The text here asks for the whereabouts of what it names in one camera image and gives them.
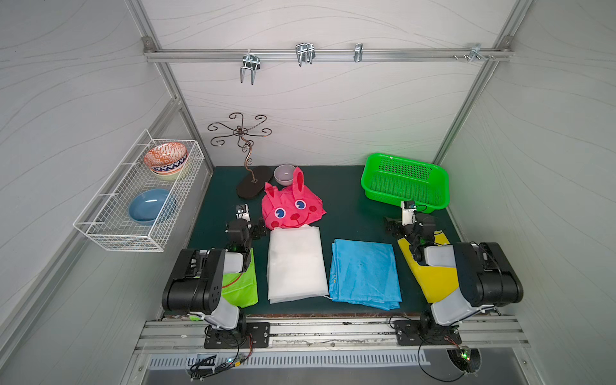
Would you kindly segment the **lime green frog raincoat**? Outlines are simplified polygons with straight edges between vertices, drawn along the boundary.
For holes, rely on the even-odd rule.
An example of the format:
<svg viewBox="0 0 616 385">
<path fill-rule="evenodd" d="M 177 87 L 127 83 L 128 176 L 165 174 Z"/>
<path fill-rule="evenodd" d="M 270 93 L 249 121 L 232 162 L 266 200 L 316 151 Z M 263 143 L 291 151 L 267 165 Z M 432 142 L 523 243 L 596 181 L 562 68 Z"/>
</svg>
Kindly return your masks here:
<svg viewBox="0 0 616 385">
<path fill-rule="evenodd" d="M 254 259 L 245 273 L 224 274 L 222 285 L 222 297 L 231 305 L 242 309 L 256 305 L 258 284 Z"/>
</svg>

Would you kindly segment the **pink bunny raincoat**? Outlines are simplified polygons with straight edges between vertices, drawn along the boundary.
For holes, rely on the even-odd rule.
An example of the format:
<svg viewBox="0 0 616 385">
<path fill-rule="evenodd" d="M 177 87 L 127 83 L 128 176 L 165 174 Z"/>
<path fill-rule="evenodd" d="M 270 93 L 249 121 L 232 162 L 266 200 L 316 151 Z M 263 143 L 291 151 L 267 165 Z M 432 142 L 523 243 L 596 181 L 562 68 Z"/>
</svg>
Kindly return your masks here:
<svg viewBox="0 0 616 385">
<path fill-rule="evenodd" d="M 322 199 L 306 186 L 301 168 L 295 169 L 291 186 L 280 190 L 277 186 L 266 183 L 264 191 L 261 213 L 269 230 L 310 225 L 320 221 L 327 213 Z"/>
</svg>

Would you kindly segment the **white raincoat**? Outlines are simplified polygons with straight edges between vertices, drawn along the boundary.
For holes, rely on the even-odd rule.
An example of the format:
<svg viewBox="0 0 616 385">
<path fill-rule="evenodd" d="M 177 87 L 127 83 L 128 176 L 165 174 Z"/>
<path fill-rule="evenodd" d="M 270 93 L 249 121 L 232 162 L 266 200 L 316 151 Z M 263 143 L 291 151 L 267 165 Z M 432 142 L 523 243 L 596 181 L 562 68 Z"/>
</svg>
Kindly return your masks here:
<svg viewBox="0 0 616 385">
<path fill-rule="evenodd" d="M 320 229 L 304 225 L 272 230 L 266 276 L 271 304 L 327 297 Z"/>
</svg>

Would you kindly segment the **green plastic basket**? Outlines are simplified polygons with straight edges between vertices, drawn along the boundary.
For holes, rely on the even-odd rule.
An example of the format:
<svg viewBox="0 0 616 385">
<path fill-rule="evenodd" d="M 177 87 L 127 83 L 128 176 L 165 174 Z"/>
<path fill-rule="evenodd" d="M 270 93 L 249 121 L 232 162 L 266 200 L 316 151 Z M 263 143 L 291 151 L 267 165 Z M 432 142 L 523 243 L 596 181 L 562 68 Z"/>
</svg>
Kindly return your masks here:
<svg viewBox="0 0 616 385">
<path fill-rule="evenodd" d="M 367 157 L 361 186 L 367 198 L 400 206 L 414 201 L 423 213 L 449 206 L 449 175 L 438 165 L 373 153 Z"/>
</svg>

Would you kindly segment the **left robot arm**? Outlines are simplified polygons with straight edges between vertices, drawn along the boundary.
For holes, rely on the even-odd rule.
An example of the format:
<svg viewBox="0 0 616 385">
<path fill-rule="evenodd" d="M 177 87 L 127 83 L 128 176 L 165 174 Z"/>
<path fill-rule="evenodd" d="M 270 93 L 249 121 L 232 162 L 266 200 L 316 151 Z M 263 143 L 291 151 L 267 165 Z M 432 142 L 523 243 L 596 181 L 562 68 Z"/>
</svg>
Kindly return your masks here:
<svg viewBox="0 0 616 385">
<path fill-rule="evenodd" d="M 187 315 L 214 329 L 234 330 L 242 309 L 258 302 L 252 243 L 266 236 L 264 221 L 232 220 L 221 249 L 184 249 L 162 294 L 167 315 Z"/>
</svg>

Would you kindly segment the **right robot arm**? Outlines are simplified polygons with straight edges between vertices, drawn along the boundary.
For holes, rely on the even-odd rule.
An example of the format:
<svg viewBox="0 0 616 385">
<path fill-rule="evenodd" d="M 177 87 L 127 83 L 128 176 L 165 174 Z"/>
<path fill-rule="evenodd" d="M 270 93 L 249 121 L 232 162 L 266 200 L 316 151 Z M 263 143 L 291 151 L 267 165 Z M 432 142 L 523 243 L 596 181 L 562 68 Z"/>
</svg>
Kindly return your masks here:
<svg viewBox="0 0 616 385">
<path fill-rule="evenodd" d="M 430 326 L 452 327 L 523 300 L 523 285 L 497 242 L 449 243 L 435 218 L 415 210 L 384 223 L 429 304 Z"/>
</svg>

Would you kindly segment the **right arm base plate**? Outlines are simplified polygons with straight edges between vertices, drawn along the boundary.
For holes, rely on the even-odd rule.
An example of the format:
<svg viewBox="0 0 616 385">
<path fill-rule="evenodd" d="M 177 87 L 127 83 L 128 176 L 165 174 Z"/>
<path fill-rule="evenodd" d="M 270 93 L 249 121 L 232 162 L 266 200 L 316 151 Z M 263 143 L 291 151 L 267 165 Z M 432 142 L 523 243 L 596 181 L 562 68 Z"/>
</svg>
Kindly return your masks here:
<svg viewBox="0 0 616 385">
<path fill-rule="evenodd" d="M 391 321 L 396 343 L 402 347 L 458 346 L 462 344 L 457 326 L 443 327 L 425 321 L 398 319 Z"/>
</svg>

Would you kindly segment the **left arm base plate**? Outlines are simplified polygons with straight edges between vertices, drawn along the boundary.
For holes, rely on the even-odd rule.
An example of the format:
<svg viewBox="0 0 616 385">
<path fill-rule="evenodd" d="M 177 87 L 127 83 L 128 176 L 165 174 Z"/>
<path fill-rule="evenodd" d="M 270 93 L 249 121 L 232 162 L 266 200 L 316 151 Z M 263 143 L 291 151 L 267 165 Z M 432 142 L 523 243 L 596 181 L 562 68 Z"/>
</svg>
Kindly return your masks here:
<svg viewBox="0 0 616 385">
<path fill-rule="evenodd" d="M 206 327 L 203 348 L 206 350 L 263 349 L 269 346 L 269 338 L 269 322 L 241 323 L 233 330 Z"/>
</svg>

